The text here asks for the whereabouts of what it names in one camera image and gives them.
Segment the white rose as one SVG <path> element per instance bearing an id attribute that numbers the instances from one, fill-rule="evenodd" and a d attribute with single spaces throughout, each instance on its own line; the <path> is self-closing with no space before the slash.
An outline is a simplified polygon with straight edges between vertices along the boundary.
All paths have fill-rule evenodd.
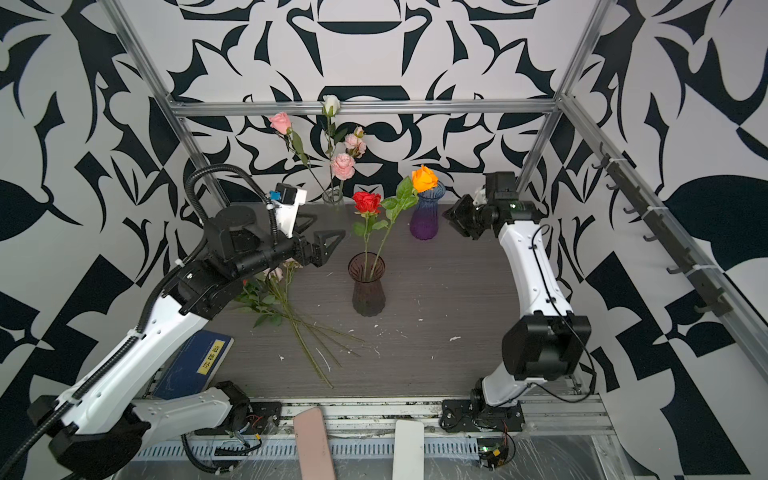
<path id="1" fill-rule="evenodd" d="M 326 139 L 325 155 L 331 164 L 338 145 L 336 116 L 341 109 L 341 102 L 335 95 L 325 95 L 322 100 L 322 113 L 325 119 L 324 136 Z"/>

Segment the red rose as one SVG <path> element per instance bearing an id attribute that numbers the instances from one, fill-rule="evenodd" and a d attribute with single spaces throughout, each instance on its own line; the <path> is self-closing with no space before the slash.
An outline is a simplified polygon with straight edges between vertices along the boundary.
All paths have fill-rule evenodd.
<path id="1" fill-rule="evenodd" d="M 355 202 L 355 213 L 361 218 L 359 222 L 354 224 L 354 233 L 363 240 L 363 278 L 371 280 L 375 267 L 375 263 L 369 260 L 371 235 L 374 231 L 385 229 L 389 225 L 389 221 L 379 218 L 382 209 L 380 194 L 359 191 L 353 195 L 352 199 Z"/>

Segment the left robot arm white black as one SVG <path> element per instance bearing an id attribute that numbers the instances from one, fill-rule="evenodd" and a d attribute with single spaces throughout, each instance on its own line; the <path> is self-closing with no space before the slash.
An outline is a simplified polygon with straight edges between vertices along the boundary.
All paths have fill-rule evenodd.
<path id="1" fill-rule="evenodd" d="M 201 179 L 221 172 L 249 179 L 233 165 L 203 167 L 186 179 L 186 196 L 203 229 L 200 242 L 158 282 L 137 325 L 106 358 L 63 393 L 31 405 L 33 431 L 2 465 L 3 478 L 43 437 L 49 438 L 51 453 L 71 478 L 104 479 L 141 450 L 172 437 L 242 426 L 249 400 L 230 382 L 158 406 L 138 394 L 179 347 L 241 294 L 247 280 L 288 260 L 320 267 L 346 233 L 321 230 L 306 237 L 316 216 L 300 210 L 305 191 L 285 183 L 257 191 L 267 212 L 267 229 L 260 228 L 255 211 L 244 204 L 209 216 L 195 188 Z"/>

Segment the pink spray roses stem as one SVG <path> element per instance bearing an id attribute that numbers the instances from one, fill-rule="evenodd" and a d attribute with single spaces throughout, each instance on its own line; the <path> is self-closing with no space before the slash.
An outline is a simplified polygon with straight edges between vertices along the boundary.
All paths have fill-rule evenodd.
<path id="1" fill-rule="evenodd" d="M 354 131 L 343 138 L 343 150 L 331 158 L 331 172 L 343 189 L 344 182 L 351 179 L 356 172 L 356 162 L 366 153 L 367 144 L 364 140 L 365 131 L 357 126 Z"/>

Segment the clear glass vase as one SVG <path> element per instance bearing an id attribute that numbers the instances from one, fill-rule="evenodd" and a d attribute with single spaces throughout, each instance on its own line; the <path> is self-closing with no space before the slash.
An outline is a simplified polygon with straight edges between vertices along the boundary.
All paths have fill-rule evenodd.
<path id="1" fill-rule="evenodd" d="M 332 208 L 340 208 L 344 205 L 344 192 L 341 185 L 332 185 L 322 193 L 323 203 Z"/>

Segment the blue purple glass vase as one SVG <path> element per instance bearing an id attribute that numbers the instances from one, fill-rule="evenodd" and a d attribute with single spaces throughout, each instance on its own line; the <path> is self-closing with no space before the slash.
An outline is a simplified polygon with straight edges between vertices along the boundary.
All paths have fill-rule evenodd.
<path id="1" fill-rule="evenodd" d="M 435 187 L 418 194 L 418 203 L 410 221 L 410 233 L 414 238 L 427 241 L 437 235 L 438 203 L 445 193 L 445 186 L 438 181 Z"/>

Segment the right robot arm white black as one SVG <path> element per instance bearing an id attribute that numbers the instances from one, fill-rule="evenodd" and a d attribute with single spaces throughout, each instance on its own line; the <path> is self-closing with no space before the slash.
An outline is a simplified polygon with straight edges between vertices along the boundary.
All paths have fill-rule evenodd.
<path id="1" fill-rule="evenodd" d="M 500 365 L 479 383 L 481 405 L 508 408 L 532 388 L 565 401 L 545 384 L 575 373 L 589 357 L 591 325 L 577 315 L 558 286 L 548 261 L 542 215 L 519 198 L 517 176 L 484 176 L 484 187 L 462 196 L 443 217 L 472 240 L 491 231 L 503 249 L 516 285 L 520 319 L 502 339 Z"/>

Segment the pink rose single stem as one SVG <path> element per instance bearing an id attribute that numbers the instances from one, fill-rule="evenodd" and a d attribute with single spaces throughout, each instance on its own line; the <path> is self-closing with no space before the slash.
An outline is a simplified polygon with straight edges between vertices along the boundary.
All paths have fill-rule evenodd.
<path id="1" fill-rule="evenodd" d="M 315 183 L 318 185 L 321 191 L 324 192 L 326 187 L 320 182 L 319 178 L 314 173 L 309 157 L 305 152 L 303 141 L 297 131 L 293 128 L 293 123 L 288 114 L 286 112 L 279 112 L 274 116 L 269 117 L 268 120 L 270 127 L 285 143 L 286 149 L 300 160 L 301 164 L 310 173 Z"/>

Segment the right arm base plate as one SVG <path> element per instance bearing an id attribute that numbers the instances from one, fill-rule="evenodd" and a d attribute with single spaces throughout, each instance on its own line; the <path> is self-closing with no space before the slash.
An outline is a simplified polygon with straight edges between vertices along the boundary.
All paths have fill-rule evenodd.
<path id="1" fill-rule="evenodd" d="M 445 399 L 441 403 L 439 427 L 448 433 L 521 432 L 525 417 L 519 406 L 488 407 L 470 399 Z"/>

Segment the dark red glass vase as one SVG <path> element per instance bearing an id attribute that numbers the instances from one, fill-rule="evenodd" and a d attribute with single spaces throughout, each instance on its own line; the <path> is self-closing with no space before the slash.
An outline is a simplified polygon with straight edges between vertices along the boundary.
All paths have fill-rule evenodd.
<path id="1" fill-rule="evenodd" d="M 354 310 L 364 317 L 379 315 L 386 305 L 386 295 L 381 282 L 386 271 L 384 260 L 373 253 L 361 252 L 350 260 L 347 271 L 354 282 Z"/>

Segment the orange rose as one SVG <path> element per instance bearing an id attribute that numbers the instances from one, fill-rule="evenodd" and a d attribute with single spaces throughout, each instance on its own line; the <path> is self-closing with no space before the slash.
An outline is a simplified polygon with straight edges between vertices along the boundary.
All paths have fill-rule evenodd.
<path id="1" fill-rule="evenodd" d="M 384 234 L 376 250 L 376 256 L 381 258 L 382 250 L 398 218 L 418 203 L 418 194 L 437 185 L 437 175 L 428 167 L 422 165 L 409 176 L 403 178 L 396 188 L 394 196 L 382 198 L 380 219 L 389 221 L 383 229 Z"/>

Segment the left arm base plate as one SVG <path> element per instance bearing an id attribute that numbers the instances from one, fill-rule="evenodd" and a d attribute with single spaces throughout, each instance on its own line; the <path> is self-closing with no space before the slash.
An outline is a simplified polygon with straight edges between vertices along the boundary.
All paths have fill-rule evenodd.
<path id="1" fill-rule="evenodd" d="M 194 430 L 196 436 L 264 434 L 280 424 L 283 404 L 279 401 L 251 401 L 230 407 L 224 420 L 213 428 Z"/>

